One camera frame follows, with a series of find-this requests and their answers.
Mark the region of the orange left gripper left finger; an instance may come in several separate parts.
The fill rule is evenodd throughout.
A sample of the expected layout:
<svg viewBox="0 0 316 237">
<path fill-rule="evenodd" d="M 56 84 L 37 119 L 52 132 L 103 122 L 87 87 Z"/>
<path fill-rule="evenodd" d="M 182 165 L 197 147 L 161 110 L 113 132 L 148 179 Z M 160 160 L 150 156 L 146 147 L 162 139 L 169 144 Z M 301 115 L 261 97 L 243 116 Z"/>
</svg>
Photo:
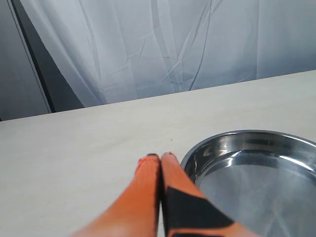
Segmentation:
<svg viewBox="0 0 316 237">
<path fill-rule="evenodd" d="M 124 192 L 74 237 L 156 237 L 159 217 L 160 159 L 148 154 L 138 161 Z"/>
</svg>

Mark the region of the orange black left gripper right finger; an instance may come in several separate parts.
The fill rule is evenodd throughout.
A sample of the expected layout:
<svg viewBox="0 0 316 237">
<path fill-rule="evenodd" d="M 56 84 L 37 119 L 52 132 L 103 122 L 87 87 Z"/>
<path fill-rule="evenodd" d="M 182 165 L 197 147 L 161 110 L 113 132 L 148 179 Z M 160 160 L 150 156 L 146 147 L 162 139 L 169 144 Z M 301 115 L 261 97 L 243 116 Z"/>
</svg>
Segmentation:
<svg viewBox="0 0 316 237">
<path fill-rule="evenodd" d="M 258 234 L 218 210 L 195 186 L 177 157 L 161 157 L 162 213 L 167 237 L 257 237 Z"/>
</svg>

